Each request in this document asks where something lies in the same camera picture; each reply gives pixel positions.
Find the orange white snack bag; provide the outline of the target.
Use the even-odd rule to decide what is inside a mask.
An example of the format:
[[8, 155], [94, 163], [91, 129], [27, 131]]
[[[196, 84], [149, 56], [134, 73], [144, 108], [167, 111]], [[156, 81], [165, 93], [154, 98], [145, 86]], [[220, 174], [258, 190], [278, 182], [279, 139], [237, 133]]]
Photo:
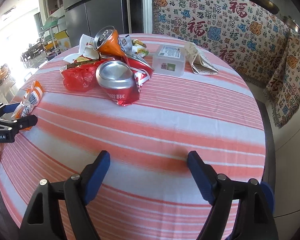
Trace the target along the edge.
[[31, 87], [27, 89], [21, 102], [13, 112], [12, 119], [20, 119], [30, 116], [34, 108], [40, 103], [44, 89], [39, 81], [34, 80]]

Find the red plastic bag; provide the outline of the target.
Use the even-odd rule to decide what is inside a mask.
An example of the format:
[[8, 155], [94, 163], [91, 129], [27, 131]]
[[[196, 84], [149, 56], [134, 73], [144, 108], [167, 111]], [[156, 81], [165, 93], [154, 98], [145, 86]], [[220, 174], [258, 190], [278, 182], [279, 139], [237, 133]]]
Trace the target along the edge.
[[98, 86], [96, 70], [105, 62], [107, 62], [105, 59], [91, 62], [84, 61], [77, 66], [61, 69], [64, 87], [71, 92], [87, 92], [95, 88]]

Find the black gold foil bag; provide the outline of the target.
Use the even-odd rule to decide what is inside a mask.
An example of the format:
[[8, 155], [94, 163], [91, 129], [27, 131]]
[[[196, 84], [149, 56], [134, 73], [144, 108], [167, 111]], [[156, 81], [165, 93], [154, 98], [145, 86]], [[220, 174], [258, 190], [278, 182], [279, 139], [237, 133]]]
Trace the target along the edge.
[[81, 62], [75, 62], [75, 63], [70, 63], [70, 64], [66, 64], [65, 66], [60, 68], [60, 72], [63, 72], [67, 69], [70, 68], [75, 68], [75, 67], [79, 67], [82, 65], [86, 65], [86, 64], [94, 64], [96, 62], [99, 62], [100, 60], [88, 60], [88, 61], [81, 61]]

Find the white red paper cup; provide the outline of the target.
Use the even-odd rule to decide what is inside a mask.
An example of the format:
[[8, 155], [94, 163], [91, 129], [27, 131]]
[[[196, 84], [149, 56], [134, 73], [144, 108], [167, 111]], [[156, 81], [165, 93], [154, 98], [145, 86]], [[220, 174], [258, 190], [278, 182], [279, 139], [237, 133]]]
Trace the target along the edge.
[[99, 53], [93, 49], [94, 38], [82, 34], [79, 40], [79, 50], [77, 53], [66, 56], [63, 60], [68, 63], [77, 63], [90, 60], [98, 60]]

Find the crushed red soda can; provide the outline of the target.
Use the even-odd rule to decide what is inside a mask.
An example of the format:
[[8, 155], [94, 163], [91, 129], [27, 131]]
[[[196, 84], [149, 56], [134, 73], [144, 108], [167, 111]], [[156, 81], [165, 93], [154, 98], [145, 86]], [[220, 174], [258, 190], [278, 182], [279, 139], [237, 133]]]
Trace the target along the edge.
[[96, 70], [99, 86], [117, 105], [138, 101], [142, 85], [151, 79], [154, 69], [139, 55], [127, 54], [121, 60], [108, 60]]

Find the orange soda can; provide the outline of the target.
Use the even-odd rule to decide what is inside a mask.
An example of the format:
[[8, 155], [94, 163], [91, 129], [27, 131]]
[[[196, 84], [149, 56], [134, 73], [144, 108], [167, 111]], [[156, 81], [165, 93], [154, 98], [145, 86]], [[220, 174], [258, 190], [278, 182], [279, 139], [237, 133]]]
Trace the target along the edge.
[[113, 26], [102, 28], [94, 37], [93, 50], [102, 55], [124, 57], [125, 51], [121, 47], [121, 40], [117, 30]]

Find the yellow silver snack wrapper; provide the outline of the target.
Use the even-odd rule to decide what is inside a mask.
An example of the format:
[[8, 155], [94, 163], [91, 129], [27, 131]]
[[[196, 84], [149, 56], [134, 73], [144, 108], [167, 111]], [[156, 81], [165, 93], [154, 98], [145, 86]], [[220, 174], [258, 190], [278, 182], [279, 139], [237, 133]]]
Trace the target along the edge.
[[144, 58], [149, 54], [148, 48], [145, 43], [138, 39], [133, 39], [129, 35], [120, 38], [121, 48], [126, 54], [136, 54]]

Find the clear plastic food box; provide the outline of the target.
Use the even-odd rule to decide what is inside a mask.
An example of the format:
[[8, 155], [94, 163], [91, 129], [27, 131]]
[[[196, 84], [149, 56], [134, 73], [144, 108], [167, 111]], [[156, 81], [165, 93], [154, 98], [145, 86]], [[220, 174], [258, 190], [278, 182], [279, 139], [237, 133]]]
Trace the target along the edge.
[[153, 55], [152, 67], [157, 74], [181, 77], [185, 70], [184, 48], [160, 45]]

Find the beige paper napkin pack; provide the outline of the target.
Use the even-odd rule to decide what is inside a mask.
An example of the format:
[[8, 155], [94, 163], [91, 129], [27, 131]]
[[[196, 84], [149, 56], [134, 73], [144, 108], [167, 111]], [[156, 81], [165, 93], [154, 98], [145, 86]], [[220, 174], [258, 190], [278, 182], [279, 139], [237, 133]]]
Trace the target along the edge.
[[184, 46], [185, 56], [194, 74], [215, 75], [218, 69], [213, 66], [200, 48], [192, 42], [187, 42]]

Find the blue plastic trash basket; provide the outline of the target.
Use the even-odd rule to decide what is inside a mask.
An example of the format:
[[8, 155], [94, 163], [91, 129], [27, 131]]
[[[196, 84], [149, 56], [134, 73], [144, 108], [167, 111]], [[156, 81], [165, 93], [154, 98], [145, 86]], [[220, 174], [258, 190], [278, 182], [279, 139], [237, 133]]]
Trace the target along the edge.
[[270, 185], [264, 181], [261, 181], [260, 183], [262, 191], [264, 192], [264, 195], [266, 197], [268, 206], [272, 213], [274, 213], [275, 210], [275, 197], [273, 189], [270, 187]]

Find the pink striped tablecloth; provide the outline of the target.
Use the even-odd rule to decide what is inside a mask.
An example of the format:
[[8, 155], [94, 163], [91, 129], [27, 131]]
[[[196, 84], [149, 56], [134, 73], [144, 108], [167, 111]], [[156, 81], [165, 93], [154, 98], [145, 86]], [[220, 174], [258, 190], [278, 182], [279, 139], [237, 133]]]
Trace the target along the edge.
[[196, 151], [216, 172], [247, 181], [261, 179], [266, 157], [262, 118], [255, 98], [231, 67], [236, 50], [222, 44], [206, 52], [218, 73], [181, 77], [154, 74], [139, 100], [119, 106], [100, 88], [71, 93], [63, 85], [64, 55], [44, 64], [33, 81], [44, 89], [34, 109], [36, 126], [6, 144], [0, 191], [8, 214], [20, 225], [43, 178], [63, 181], [106, 150], [111, 163], [87, 209], [103, 239], [195, 239], [210, 205], [186, 165]]

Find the green metal shelf rack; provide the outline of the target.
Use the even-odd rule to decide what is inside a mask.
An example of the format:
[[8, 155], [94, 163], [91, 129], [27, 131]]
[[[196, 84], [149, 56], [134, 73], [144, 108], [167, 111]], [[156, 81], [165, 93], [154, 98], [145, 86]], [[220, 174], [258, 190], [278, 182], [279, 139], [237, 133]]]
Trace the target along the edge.
[[40, 41], [47, 61], [50, 61], [61, 53], [56, 37], [56, 34], [60, 32], [59, 20], [59, 17], [50, 16], [39, 32]]

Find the grey refrigerator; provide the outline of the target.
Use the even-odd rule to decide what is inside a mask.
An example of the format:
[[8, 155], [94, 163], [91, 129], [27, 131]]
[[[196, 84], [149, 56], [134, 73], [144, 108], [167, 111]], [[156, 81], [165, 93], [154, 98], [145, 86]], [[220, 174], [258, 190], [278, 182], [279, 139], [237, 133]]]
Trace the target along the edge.
[[63, 0], [66, 31], [73, 47], [83, 34], [94, 37], [109, 25], [119, 34], [129, 32], [127, 0]]

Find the patterned fu character blanket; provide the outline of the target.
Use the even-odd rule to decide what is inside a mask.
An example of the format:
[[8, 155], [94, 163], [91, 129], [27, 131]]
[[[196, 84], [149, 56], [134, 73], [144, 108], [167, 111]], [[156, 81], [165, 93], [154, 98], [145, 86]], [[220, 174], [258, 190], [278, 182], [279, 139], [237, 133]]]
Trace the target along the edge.
[[249, 0], [153, 0], [153, 31], [193, 42], [263, 88], [277, 127], [300, 106], [300, 35]]

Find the dark frying pan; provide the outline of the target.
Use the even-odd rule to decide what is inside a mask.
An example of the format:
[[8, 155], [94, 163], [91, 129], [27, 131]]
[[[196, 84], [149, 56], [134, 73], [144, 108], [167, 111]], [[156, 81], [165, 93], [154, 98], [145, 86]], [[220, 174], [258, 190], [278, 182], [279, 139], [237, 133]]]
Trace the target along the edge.
[[276, 15], [280, 11], [279, 7], [270, 0], [249, 0], [249, 1], [259, 5], [263, 9], [266, 9], [273, 15]]

